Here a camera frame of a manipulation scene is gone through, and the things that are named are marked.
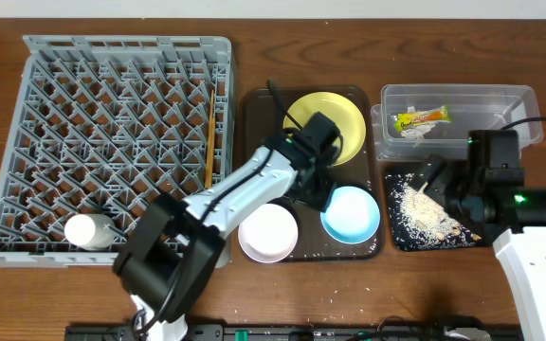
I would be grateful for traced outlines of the light blue bowl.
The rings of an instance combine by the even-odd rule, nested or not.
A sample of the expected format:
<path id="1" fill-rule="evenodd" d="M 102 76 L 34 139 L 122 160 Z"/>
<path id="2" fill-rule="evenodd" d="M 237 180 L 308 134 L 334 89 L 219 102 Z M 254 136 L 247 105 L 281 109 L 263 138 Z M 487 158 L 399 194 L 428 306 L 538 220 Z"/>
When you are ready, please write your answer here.
<path id="1" fill-rule="evenodd" d="M 359 244 L 376 233 L 381 213 L 368 191 L 345 186 L 333 191 L 329 205 L 320 213 L 320 220 L 324 230 L 334 240 Z"/>

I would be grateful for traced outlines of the green orange snack wrapper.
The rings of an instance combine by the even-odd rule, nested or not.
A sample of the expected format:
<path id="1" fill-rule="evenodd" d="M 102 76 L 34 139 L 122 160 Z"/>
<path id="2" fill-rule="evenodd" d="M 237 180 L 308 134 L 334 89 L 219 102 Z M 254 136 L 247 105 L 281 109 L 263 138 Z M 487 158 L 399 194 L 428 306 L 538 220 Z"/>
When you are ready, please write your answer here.
<path id="1" fill-rule="evenodd" d="M 403 132 L 407 129 L 411 129 L 417 126 L 421 126 L 429 123 L 451 121 L 450 114 L 446 106 L 441 106 L 436 109 L 427 111 L 413 111 L 408 113 L 401 113 L 397 115 L 397 119 L 394 122 L 394 127 L 398 132 Z"/>

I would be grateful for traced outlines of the pink white bowl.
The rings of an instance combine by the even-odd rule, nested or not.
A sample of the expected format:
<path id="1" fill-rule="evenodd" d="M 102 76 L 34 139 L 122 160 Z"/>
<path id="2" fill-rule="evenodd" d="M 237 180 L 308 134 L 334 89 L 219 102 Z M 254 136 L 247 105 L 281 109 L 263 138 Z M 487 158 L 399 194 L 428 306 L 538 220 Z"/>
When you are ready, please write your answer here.
<path id="1" fill-rule="evenodd" d="M 276 204 L 258 207 L 239 225 L 238 240 L 243 252 L 260 263 L 285 259 L 298 238 L 298 223 L 293 214 Z"/>

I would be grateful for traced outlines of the white cup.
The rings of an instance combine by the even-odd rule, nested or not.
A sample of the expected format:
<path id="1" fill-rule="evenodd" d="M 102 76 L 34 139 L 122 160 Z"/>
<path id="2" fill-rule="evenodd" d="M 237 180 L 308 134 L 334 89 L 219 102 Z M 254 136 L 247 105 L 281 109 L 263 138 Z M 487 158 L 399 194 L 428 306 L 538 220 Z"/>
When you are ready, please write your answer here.
<path id="1" fill-rule="evenodd" d="M 70 243 L 82 249 L 100 250 L 113 243 L 113 226 L 113 220 L 106 215 L 77 214 L 66 222 L 64 236 Z"/>

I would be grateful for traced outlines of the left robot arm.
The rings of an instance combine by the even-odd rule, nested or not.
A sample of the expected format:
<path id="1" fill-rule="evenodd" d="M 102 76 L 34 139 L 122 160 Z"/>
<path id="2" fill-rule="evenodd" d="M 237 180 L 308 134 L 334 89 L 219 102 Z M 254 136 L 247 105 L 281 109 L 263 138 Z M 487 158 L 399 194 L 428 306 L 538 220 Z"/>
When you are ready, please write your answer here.
<path id="1" fill-rule="evenodd" d="M 278 128 L 237 171 L 176 200 L 158 195 L 115 258 L 113 271 L 137 305 L 135 340 L 180 340 L 184 319 L 205 290 L 227 237 L 258 207 L 288 197 L 323 212 L 337 185 L 327 170 L 340 155 L 332 119 L 317 112 Z"/>

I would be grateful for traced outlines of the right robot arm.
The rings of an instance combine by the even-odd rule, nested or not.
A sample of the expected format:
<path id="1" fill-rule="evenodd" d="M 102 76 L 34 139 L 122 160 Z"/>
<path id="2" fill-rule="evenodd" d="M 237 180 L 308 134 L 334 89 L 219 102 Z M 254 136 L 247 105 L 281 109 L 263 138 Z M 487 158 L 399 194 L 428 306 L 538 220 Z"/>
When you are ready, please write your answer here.
<path id="1" fill-rule="evenodd" d="M 546 340 L 546 188 L 527 188 L 514 130 L 474 130 L 467 158 L 424 160 L 410 185 L 492 247 L 526 340 Z"/>

